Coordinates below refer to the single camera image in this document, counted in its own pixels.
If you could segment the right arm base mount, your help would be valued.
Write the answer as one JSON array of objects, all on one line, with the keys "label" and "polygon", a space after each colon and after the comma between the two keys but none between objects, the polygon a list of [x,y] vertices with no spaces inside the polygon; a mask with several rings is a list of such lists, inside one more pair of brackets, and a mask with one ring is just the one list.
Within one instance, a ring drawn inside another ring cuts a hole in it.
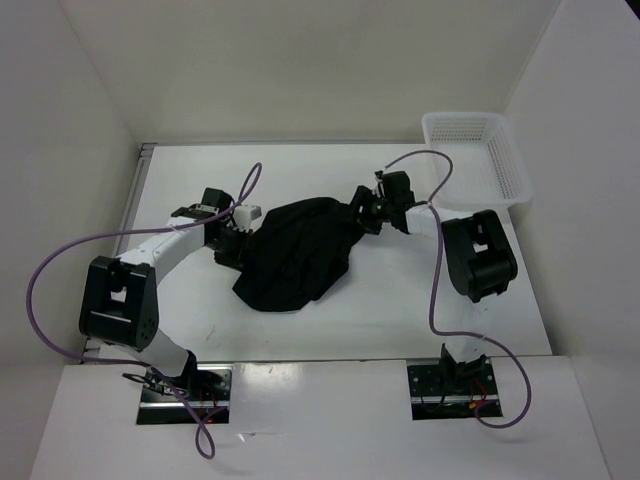
[{"label": "right arm base mount", "polygon": [[406,365],[410,406],[414,421],[457,420],[503,416],[494,370],[489,360],[471,376],[447,379],[438,359],[408,362]]}]

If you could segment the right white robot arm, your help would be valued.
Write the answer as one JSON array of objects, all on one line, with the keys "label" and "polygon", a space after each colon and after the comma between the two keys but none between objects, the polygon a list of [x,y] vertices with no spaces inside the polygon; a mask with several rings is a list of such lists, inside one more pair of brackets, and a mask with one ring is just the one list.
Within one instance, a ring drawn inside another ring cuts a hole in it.
[{"label": "right white robot arm", "polygon": [[484,299],[503,294],[517,277],[515,255],[495,211],[483,210],[466,217],[457,211],[438,211],[431,201],[415,199],[409,176],[403,171],[378,171],[376,180],[374,189],[365,186],[356,189],[350,203],[353,218],[368,234],[379,234],[382,225],[388,223],[404,234],[436,241],[428,326],[434,335],[445,340],[438,361],[440,385],[450,393],[460,393],[483,373],[486,355],[457,349],[452,341],[465,338],[475,346],[489,338],[473,331],[443,331],[436,327],[442,269],[447,269],[455,291],[467,298],[475,313],[481,315],[480,304]]}]

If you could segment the black shorts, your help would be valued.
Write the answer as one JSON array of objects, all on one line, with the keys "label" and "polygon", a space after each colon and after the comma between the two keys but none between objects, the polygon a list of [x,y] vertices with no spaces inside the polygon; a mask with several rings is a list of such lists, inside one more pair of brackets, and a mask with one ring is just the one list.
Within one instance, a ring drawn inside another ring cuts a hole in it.
[{"label": "black shorts", "polygon": [[293,312],[319,300],[349,270],[350,252],[364,231],[354,206],[331,197],[270,210],[242,254],[232,287],[260,312]]}]

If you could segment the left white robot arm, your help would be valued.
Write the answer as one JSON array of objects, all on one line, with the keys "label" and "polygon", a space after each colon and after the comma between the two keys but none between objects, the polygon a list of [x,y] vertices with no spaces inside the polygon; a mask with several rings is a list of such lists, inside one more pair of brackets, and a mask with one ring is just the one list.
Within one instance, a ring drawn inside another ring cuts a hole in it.
[{"label": "left white robot arm", "polygon": [[200,202],[175,210],[161,233],[115,257],[89,265],[79,319],[86,337],[116,346],[145,364],[146,377],[185,400],[215,376],[200,370],[193,352],[160,326],[158,285],[191,254],[209,248],[223,265],[238,269],[239,257],[261,208],[233,205],[226,192],[207,188]]}]

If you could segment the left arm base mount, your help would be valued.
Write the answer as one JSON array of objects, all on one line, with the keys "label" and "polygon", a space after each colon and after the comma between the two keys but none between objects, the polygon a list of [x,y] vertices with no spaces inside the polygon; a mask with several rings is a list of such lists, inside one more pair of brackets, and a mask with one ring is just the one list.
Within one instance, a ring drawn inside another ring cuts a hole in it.
[{"label": "left arm base mount", "polygon": [[[205,424],[228,424],[233,365],[203,363],[198,365],[198,371],[199,378],[195,387],[182,388],[176,384],[176,388]],[[195,423],[183,403],[157,375],[125,373],[123,377],[142,386],[137,425]]]}]

